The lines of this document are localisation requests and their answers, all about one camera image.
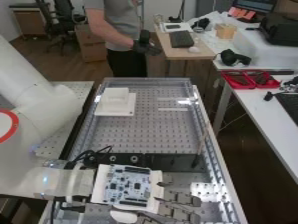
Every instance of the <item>red tray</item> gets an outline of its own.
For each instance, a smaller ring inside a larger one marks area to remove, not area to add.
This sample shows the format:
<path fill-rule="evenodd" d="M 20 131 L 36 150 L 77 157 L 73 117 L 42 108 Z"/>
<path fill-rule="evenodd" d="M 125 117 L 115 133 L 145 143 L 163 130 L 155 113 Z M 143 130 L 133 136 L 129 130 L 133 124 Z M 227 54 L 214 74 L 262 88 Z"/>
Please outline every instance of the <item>red tray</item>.
<path fill-rule="evenodd" d="M 248 78 L 243 71 L 222 71 L 221 75 L 234 89 L 254 89 L 255 82 Z"/>
<path fill-rule="evenodd" d="M 280 86 L 280 82 L 278 82 L 266 71 L 247 70 L 244 74 L 259 89 L 275 89 Z"/>

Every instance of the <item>person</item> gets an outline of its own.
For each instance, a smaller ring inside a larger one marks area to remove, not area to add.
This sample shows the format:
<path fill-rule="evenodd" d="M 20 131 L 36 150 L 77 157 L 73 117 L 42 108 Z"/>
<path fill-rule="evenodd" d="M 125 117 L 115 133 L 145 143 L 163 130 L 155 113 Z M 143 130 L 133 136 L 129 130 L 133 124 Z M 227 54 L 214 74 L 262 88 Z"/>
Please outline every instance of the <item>person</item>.
<path fill-rule="evenodd" d="M 146 77 L 145 53 L 159 52 L 138 41 L 137 0 L 84 0 L 84 5 L 90 30 L 106 41 L 106 58 L 114 77 Z"/>

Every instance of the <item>keyboard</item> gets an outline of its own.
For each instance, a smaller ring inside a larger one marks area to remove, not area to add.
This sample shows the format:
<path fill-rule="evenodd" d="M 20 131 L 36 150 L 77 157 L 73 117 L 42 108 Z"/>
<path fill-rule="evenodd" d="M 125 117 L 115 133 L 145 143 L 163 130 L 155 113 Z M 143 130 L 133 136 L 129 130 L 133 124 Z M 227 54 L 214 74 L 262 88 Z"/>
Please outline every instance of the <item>keyboard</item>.
<path fill-rule="evenodd" d="M 275 97 L 290 115 L 292 121 L 298 125 L 298 94 L 275 94 Z"/>
<path fill-rule="evenodd" d="M 173 48 L 189 48 L 194 45 L 189 31 L 170 33 L 170 44 Z"/>

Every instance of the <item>gray t-shirt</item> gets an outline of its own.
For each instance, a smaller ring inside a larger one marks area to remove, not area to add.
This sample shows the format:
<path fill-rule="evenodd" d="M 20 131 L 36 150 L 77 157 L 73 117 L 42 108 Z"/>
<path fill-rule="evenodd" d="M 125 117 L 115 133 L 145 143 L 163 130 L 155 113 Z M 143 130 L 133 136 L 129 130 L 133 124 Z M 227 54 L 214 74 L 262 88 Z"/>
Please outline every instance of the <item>gray t-shirt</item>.
<path fill-rule="evenodd" d="M 139 19 L 133 0 L 84 0 L 86 9 L 102 9 L 105 20 L 114 29 L 137 40 L 139 38 Z M 106 42 L 106 48 L 114 51 L 127 51 L 129 48 Z"/>

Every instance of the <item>cardboard box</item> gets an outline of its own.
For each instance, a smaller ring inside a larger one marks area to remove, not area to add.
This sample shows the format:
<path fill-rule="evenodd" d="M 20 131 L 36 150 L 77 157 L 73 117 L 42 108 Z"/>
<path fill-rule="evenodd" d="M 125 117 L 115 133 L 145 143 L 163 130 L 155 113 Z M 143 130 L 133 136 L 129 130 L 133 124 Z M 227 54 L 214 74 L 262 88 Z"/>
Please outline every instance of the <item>cardboard box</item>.
<path fill-rule="evenodd" d="M 106 60 L 105 41 L 92 34 L 89 25 L 77 25 L 76 35 L 81 48 L 82 60 L 85 62 Z"/>
<path fill-rule="evenodd" d="M 218 38 L 231 40 L 237 31 L 237 27 L 233 25 L 217 24 L 215 30 Z"/>

